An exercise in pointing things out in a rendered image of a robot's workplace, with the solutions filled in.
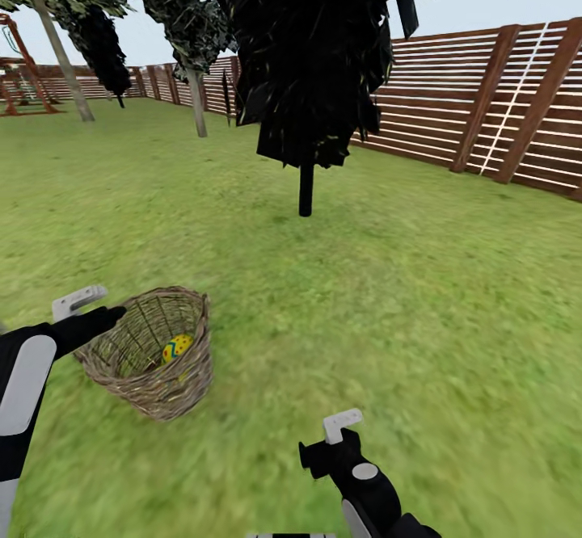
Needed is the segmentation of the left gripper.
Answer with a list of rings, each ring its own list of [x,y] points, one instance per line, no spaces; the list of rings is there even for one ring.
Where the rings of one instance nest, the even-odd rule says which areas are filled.
[[[75,347],[77,349],[85,345],[85,343],[90,342],[96,335],[101,335],[103,332],[112,329],[126,314],[126,306],[111,307],[109,310],[106,306],[101,306],[82,316],[65,319],[62,323],[72,326],[77,331],[78,341]]]

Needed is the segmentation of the easter egg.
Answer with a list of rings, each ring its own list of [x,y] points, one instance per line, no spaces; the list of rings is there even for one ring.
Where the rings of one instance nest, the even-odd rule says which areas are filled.
[[[190,334],[175,334],[175,337],[170,339],[162,352],[162,364],[170,363],[174,358],[181,355],[192,342],[193,336]]]

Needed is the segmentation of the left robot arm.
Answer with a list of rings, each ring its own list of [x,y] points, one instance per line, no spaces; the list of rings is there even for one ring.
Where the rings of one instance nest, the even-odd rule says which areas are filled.
[[[86,286],[53,301],[55,324],[22,327],[0,335],[0,538],[11,510],[36,418],[55,361],[107,332],[127,308],[106,306],[82,315],[76,309],[105,297],[101,285]]]

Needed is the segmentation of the wicker basket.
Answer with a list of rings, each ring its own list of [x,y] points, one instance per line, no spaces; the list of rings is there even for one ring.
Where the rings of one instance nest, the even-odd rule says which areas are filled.
[[[133,318],[122,317],[112,329],[71,351],[74,358],[86,376],[142,415],[170,422],[193,411],[215,377],[209,294],[202,296],[180,286],[156,288],[113,308],[124,306],[127,312],[136,310]],[[170,363],[162,364],[165,343],[176,333],[192,335],[193,342]],[[149,341],[148,347],[142,339]],[[140,369],[125,375],[124,362],[132,367],[136,351],[143,356],[137,363]]]

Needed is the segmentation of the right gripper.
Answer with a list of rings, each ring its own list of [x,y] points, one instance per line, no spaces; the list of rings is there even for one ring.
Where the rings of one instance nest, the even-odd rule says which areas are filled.
[[[329,445],[325,440],[305,447],[298,442],[300,460],[304,469],[310,468],[311,476],[319,479],[323,476],[331,476],[334,479],[335,462],[345,453],[361,454],[360,442],[357,433],[351,431],[342,434],[343,442]]]

